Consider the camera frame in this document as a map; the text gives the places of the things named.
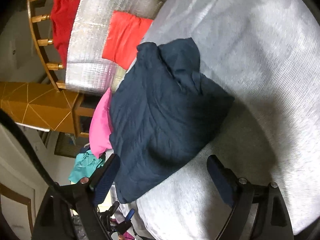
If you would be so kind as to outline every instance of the teal cloth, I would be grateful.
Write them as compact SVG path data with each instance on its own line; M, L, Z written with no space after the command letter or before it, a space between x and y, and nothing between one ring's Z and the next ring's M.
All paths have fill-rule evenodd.
M89 178L96 168L103 166L104 162L102 159L97 159L91 150L79 153L75 160L75 166L70 173L69 180L77 183L83 177Z

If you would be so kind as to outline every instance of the metal rivet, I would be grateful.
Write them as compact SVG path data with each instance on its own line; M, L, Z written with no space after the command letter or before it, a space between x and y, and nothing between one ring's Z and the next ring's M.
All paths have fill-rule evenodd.
M80 179L80 183L85 184L89 181L88 177L83 177L82 179Z
M270 183L271 187L277 188L278 184L276 184L274 181Z
M240 179L239 179L239 183L240 183L240 184L247 184L247 182L248 182L248 181L247 181L245 178L240 178Z

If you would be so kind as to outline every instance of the white wall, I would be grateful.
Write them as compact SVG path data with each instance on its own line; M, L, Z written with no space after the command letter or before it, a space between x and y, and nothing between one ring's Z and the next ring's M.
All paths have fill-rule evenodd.
M59 185L70 184L68 177L75 164L75 159L54 155L54 149L59 133L52 132L49 138L48 147L46 148L36 130L26 127L22 129L51 178L55 182L58 182Z
M47 0L44 7L36 8L36 15L50 14L52 2ZM40 22L38 27L41 38L52 38L50 20ZM53 46L45 50L50 61L61 62ZM26 10L15 12L0 35L0 81L38 82L44 74L31 38L28 13ZM64 80L63 71L57 71L57 75Z
M46 185L39 173L33 167L27 154L17 140L0 125L0 169L1 183L19 194L30 197L26 187L34 192L33 216L38 211Z

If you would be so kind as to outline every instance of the blue fabric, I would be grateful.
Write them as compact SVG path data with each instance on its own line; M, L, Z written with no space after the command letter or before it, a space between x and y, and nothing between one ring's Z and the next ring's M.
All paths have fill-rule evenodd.
M75 166L73 167L69 180L73 183L77 183L83 177L90 177L96 168L103 166L104 160L97 159L91 150L85 153L79 153L75 160Z
M85 153L86 151L90 150L90 145L87 145L86 147L82 147L79 151L79 153Z
M230 169L226 169L215 155L208 157L207 170L223 202L232 208L238 178Z
M116 154L112 154L109 159L107 160L107 162L105 163L105 165L107 165L105 168L106 170L104 171L104 173L102 174L102 176L100 177L99 182L97 183L97 185L94 187L93 191L94 191L94 198L92 200L92 204L94 207L96 207L97 205L101 204L114 180L116 175L118 174L119 168L120 168L120 158L118 155Z
M137 49L137 61L110 107L121 203L135 201L195 157L234 100L199 72L199 50L191 38L159 47L146 42Z

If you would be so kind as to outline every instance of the gray fabric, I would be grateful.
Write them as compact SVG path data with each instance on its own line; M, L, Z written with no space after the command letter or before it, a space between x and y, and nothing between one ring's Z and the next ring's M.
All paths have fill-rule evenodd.
M159 0L80 0L67 56L66 88L103 94L119 66L102 58L114 10L154 19Z
M113 184L111 186L110 195L111 195L111 202L112 203L114 203L115 201L118 201L115 184ZM135 232L138 234L138 236L143 236L143 237L153 239L153 236L146 230L146 227L139 216L137 203L135 201L130 204L120 204L120 206L118 207L118 209L116 210L116 212L114 214L117 222L121 223L122 221L124 221L125 216L129 213L130 209L132 209L132 208L135 210L135 213L134 213L133 217L131 218L131 223L132 223L132 227L134 228ZM134 235L134 231L133 231L132 227L129 228L128 233L137 239L137 237Z
M206 171L216 154L252 183L276 181L297 234L320 215L318 23L301 0L167 0L144 41L188 37L202 73L237 102L214 141L137 200L147 230L163 240L215 239L230 212Z

